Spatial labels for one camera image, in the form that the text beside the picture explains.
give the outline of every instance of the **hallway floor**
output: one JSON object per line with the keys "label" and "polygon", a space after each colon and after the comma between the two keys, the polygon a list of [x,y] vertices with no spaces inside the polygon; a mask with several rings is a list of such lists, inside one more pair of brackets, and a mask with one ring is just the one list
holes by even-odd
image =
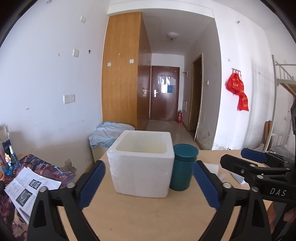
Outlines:
{"label": "hallway floor", "polygon": [[170,132],[172,136],[173,145],[189,144],[198,148],[197,144],[194,142],[193,137],[186,130],[183,124],[178,124],[176,121],[151,120],[148,123],[146,131]]}

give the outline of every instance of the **red bag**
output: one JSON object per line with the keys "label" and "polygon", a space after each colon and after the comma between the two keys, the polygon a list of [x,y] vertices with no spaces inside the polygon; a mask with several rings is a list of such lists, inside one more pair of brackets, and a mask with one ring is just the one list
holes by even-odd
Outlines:
{"label": "red bag", "polygon": [[232,75],[226,83],[226,89],[229,90],[231,93],[239,96],[239,104],[237,106],[237,109],[239,111],[249,111],[248,97],[244,93],[244,83],[240,79],[238,72],[232,73]]}

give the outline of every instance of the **green cylindrical container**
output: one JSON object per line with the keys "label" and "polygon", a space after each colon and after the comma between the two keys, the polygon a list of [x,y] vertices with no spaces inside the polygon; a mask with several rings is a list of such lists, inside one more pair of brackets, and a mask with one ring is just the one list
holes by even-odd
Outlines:
{"label": "green cylindrical container", "polygon": [[188,144],[174,146],[175,161],[170,188],[175,191],[186,190],[192,177],[192,165],[196,161],[198,149]]}

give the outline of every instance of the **fire extinguisher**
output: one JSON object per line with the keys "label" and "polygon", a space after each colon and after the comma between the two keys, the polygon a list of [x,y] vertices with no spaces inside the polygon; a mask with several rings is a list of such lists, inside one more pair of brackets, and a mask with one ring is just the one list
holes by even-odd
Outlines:
{"label": "fire extinguisher", "polygon": [[179,123],[179,124],[182,123],[182,111],[181,110],[178,112],[177,123]]}

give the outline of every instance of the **white foam box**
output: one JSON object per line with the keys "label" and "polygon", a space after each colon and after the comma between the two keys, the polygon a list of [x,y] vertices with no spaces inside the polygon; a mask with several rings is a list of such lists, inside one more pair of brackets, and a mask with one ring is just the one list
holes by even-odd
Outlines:
{"label": "white foam box", "polygon": [[124,131],[107,151],[118,193],[165,198],[174,164],[169,132]]}

